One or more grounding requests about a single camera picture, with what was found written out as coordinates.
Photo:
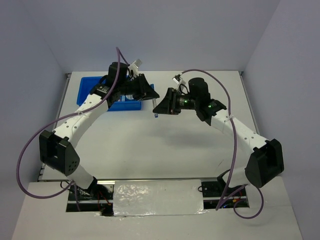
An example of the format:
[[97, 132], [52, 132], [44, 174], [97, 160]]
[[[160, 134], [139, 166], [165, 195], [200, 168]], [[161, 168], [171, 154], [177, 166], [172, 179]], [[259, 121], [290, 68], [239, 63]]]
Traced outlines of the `blue white marker pen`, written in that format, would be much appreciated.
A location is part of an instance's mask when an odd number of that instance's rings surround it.
[[[152, 99], [152, 107], [155, 109], [157, 107], [157, 101], [155, 98]], [[158, 118], [159, 115], [157, 113], [153, 113], [155, 118]]]

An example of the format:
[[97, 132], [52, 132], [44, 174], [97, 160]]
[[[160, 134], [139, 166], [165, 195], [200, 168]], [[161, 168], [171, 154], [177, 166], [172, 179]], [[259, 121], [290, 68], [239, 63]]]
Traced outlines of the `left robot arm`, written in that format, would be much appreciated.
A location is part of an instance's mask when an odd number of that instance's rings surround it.
[[141, 64], [139, 59], [130, 65], [113, 62], [108, 73], [90, 90], [74, 116], [53, 131], [44, 130], [39, 135], [40, 160], [74, 182], [80, 188], [80, 194], [88, 200], [106, 188], [81, 166], [75, 148], [95, 120], [122, 96], [131, 95], [136, 101], [159, 98], [145, 75], [139, 73]]

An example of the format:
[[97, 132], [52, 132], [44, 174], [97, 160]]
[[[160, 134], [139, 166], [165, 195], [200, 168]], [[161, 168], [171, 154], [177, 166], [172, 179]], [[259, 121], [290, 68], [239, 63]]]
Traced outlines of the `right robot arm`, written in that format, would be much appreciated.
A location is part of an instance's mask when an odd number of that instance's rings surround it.
[[230, 105], [211, 98], [203, 78], [190, 79], [186, 94], [181, 91], [184, 84], [181, 75], [173, 79], [177, 88], [168, 88], [153, 112], [178, 115], [182, 110], [194, 110], [200, 121], [233, 140], [231, 166], [218, 176], [217, 190], [221, 195], [228, 196], [241, 185], [260, 189], [284, 171], [283, 150], [278, 140], [268, 140], [232, 116]]

